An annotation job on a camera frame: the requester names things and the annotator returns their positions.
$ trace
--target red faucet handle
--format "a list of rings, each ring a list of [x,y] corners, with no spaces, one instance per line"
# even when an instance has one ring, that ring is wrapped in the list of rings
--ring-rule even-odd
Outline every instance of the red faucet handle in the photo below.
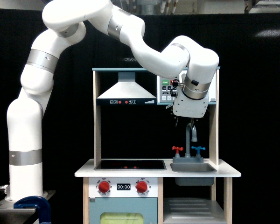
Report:
[[[172,150],[176,150],[176,154],[179,154],[179,151],[182,151],[183,147],[175,147],[175,146],[173,146]]]

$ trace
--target stovetop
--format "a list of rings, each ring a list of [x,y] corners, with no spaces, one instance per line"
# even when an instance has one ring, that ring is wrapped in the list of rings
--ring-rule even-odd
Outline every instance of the stovetop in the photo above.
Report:
[[[95,170],[166,170],[163,160],[102,160]]]

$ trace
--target oven window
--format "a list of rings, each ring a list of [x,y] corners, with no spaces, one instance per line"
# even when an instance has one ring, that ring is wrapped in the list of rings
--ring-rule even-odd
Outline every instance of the oven window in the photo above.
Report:
[[[100,224],[144,224],[144,220],[140,213],[104,212]]]

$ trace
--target blue faucet handle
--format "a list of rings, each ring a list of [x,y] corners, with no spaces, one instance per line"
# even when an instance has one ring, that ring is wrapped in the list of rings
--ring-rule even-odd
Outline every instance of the blue faucet handle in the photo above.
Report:
[[[200,154],[200,150],[205,150],[205,148],[201,147],[201,146],[198,146],[198,147],[192,146],[191,148],[195,149],[197,151],[197,154]]]

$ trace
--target green button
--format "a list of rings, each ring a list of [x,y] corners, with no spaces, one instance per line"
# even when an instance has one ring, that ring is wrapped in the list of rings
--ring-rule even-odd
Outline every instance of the green button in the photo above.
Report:
[[[162,84],[163,85],[169,85],[169,80],[163,79]]]

